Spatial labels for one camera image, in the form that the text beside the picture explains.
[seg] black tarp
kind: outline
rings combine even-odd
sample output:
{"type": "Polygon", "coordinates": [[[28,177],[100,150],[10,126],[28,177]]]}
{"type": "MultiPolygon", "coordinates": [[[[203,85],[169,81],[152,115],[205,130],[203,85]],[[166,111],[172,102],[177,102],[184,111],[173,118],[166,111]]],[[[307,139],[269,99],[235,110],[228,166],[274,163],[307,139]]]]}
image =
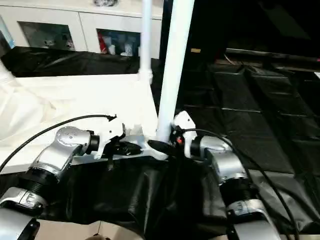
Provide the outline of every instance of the black tarp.
{"type": "MultiPolygon", "coordinates": [[[[2,61],[17,77],[135,74],[139,69],[136,58],[25,47],[14,48],[2,61]]],[[[163,68],[155,59],[152,70],[158,108],[163,68]]],[[[176,112],[186,110],[198,128],[227,135],[267,171],[299,231],[319,234],[319,90],[320,80],[312,72],[208,64],[182,72],[176,112]]],[[[278,229],[292,233],[275,193],[250,163],[244,164],[278,229]]],[[[0,177],[0,194],[15,184],[17,174],[0,177]]],[[[212,172],[189,159],[119,160],[112,171],[105,162],[72,166],[53,191],[42,219],[103,220],[147,239],[208,239],[226,231],[212,172]]]]}

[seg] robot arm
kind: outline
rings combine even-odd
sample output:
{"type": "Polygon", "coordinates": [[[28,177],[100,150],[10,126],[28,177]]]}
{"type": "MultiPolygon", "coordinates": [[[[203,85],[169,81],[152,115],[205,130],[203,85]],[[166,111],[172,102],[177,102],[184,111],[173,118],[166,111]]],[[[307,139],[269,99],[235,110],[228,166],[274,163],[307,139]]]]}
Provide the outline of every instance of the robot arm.
{"type": "Polygon", "coordinates": [[[27,172],[19,177],[17,186],[10,187],[0,198],[0,239],[33,240],[40,227],[36,216],[51,199],[52,189],[68,170],[74,156],[100,151],[114,137],[124,135],[123,124],[110,122],[108,139],[100,139],[93,131],[66,126],[59,129],[53,143],[34,160],[27,172]]]}
{"type": "MultiPolygon", "coordinates": [[[[195,124],[184,111],[175,117],[174,126],[188,129],[194,128],[195,124]]],[[[264,204],[258,198],[258,189],[232,148],[217,137],[197,136],[196,132],[185,132],[183,138],[184,155],[202,159],[214,172],[230,222],[228,238],[280,240],[264,204]]]]}

